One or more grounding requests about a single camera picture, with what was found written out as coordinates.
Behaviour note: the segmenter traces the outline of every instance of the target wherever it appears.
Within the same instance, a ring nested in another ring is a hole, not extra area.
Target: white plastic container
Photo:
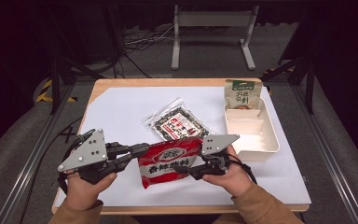
[[[232,146],[241,161],[266,161],[280,148],[269,112],[260,99],[257,109],[225,108],[227,133],[240,135]]]

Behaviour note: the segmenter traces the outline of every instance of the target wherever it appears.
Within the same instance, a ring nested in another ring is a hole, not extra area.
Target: sleeve
[[[103,202],[97,201],[89,210],[79,211],[68,206],[63,201],[49,224],[90,224],[100,221]]]
[[[284,203],[254,183],[232,201],[248,224],[302,223]]]

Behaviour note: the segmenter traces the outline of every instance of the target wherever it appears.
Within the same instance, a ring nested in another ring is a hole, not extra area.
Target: red package
[[[151,145],[142,157],[138,158],[142,185],[150,185],[182,179],[187,174],[178,174],[174,166],[191,167],[202,148],[199,137],[188,137]]]

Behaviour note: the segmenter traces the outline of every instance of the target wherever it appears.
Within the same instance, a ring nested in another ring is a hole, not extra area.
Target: silver metal bracket
[[[206,135],[203,138],[201,154],[207,156],[220,152],[239,138],[238,134]]]
[[[103,130],[95,131],[58,167],[59,172],[107,160]]]

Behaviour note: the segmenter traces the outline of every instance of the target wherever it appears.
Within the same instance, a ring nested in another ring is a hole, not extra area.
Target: black mechanical device
[[[240,137],[237,134],[206,135],[202,139],[200,151],[205,163],[194,167],[175,166],[173,169],[179,174],[189,174],[199,180],[204,175],[224,175],[229,165],[236,163],[256,183],[251,168],[227,153],[227,146],[238,138]],[[83,180],[96,184],[107,175],[124,171],[132,159],[142,157],[152,146],[147,143],[130,147],[118,142],[105,143],[102,129],[93,129],[78,135],[58,167],[60,187],[66,193],[65,180],[68,175],[76,173],[79,173]]]

